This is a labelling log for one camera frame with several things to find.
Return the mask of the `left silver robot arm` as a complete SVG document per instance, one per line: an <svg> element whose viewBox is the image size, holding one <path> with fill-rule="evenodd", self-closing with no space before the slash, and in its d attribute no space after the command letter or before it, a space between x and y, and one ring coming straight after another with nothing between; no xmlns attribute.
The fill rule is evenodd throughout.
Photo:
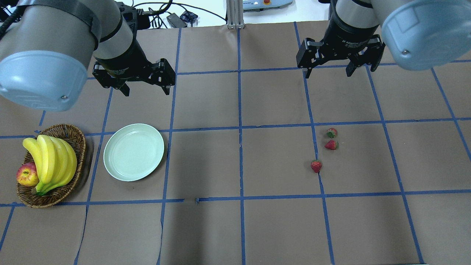
<svg viewBox="0 0 471 265"><path fill-rule="evenodd" d="M176 74L167 59L150 62L136 35L157 11L114 0L8 0L1 20L1 96L32 109L62 112L92 75L104 88L130 93L145 82L170 93Z"/></svg>

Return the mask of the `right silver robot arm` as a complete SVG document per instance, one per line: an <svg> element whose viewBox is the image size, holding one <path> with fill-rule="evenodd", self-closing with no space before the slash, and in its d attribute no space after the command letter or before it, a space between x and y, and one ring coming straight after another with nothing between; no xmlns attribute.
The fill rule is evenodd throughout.
<svg viewBox="0 0 471 265"><path fill-rule="evenodd" d="M470 50L469 0L330 0L323 38L306 38L296 55L304 77L334 60L349 60L350 77L363 65L373 72L387 47L405 70L452 62Z"/></svg>

